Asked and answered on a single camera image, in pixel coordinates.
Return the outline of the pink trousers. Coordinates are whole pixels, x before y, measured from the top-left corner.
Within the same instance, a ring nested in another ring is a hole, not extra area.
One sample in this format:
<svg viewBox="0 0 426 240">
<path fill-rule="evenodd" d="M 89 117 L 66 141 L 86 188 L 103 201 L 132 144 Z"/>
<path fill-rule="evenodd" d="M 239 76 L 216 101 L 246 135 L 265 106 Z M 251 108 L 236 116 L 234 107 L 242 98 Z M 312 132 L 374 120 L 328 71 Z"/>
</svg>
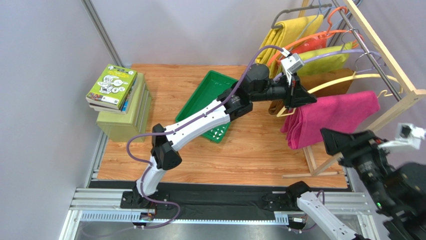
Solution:
<svg viewBox="0 0 426 240">
<path fill-rule="evenodd" d="M 327 128 L 353 133 L 368 117 L 380 110 L 373 91 L 320 97 L 289 115 L 280 131 L 286 133 L 287 145 L 301 149 L 323 141 L 320 130 Z"/>
</svg>

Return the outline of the cream yellow hanger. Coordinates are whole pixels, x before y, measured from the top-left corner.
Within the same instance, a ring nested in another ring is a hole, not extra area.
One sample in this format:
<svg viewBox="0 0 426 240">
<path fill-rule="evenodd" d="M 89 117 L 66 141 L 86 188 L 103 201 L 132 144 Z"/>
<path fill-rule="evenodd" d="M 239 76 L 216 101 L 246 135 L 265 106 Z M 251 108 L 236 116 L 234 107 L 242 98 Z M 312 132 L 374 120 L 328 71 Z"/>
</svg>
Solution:
<svg viewBox="0 0 426 240">
<path fill-rule="evenodd" d="M 402 84 L 399 83 L 399 81 L 395 77 L 390 76 L 390 75 L 386 75 L 386 77 L 388 77 L 389 80 L 394 81 L 394 82 L 399 84 L 399 90 L 397 92 L 398 94 L 402 94 L 404 92 Z M 319 90 L 328 88 L 328 87 L 333 86 L 333 85 L 337 85 L 337 84 L 340 84 L 340 83 L 343 83 L 343 82 L 358 80 L 358 79 L 366 79 L 366 78 L 381 78 L 381 76 L 378 73 L 368 73 L 368 74 L 356 74 L 356 75 L 352 75 L 352 76 L 342 77 L 342 78 L 338 78 L 336 80 L 332 80 L 332 81 L 329 81 L 327 83 L 321 84 L 319 86 L 316 86 L 316 87 L 308 90 L 308 92 L 310 94 L 313 94 L 313 93 L 315 93 Z M 280 118 L 280 117 L 290 116 L 290 115 L 293 115 L 296 111 L 296 109 L 294 108 L 294 110 L 292 112 L 285 113 L 286 110 L 288 110 L 288 109 L 285 106 L 283 106 L 281 108 L 281 110 L 276 114 L 276 117 Z"/>
</svg>

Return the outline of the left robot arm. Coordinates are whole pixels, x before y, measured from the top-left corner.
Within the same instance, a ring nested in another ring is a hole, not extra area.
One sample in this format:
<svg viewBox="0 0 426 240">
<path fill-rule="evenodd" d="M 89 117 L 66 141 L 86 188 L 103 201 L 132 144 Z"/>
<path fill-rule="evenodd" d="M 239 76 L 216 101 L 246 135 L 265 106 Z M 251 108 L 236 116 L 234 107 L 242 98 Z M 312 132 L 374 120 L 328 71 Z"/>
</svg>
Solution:
<svg viewBox="0 0 426 240">
<path fill-rule="evenodd" d="M 182 163 L 180 149 L 205 132 L 250 113 L 254 102 L 283 100 L 288 110 L 317 102 L 317 97 L 302 85 L 294 67 L 278 81 L 269 74 L 265 64 L 251 64 L 239 81 L 198 112 L 172 125 L 156 124 L 150 134 L 150 158 L 135 182 L 134 194 L 142 198 L 153 195 L 166 171 Z"/>
</svg>

